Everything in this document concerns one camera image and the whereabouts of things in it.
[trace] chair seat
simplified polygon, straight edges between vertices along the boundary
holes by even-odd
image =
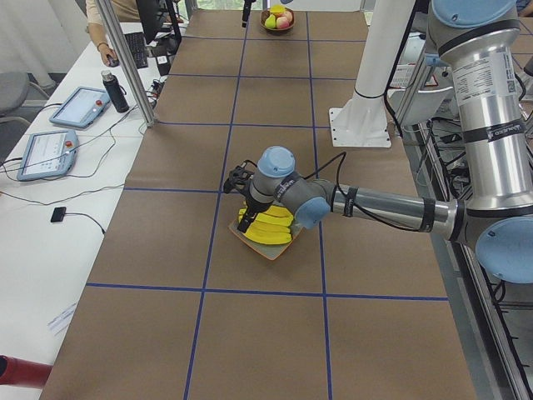
[[[0,115],[19,108],[26,100],[30,80],[24,72],[0,73]]]

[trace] tablet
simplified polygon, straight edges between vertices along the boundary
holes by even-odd
[[[57,125],[84,129],[100,115],[109,101],[109,95],[104,89],[79,87],[49,121]]]
[[[66,175],[74,165],[77,146],[72,129],[30,135],[17,179],[32,181]]]

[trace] beige shirt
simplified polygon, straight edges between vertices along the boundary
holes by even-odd
[[[121,23],[139,22],[136,0],[112,0],[112,5]],[[87,0],[87,21],[103,25],[102,17],[94,0]]]

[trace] bunch of bananas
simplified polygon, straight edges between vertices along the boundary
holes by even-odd
[[[239,210],[239,222],[245,208]],[[280,245],[292,240],[291,224],[293,216],[284,207],[271,205],[265,212],[257,214],[256,220],[243,235],[255,243]]]

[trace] computer mouse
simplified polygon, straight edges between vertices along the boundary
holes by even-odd
[[[116,67],[120,63],[118,59],[115,59],[111,56],[107,56],[107,60],[109,61],[109,67]]]

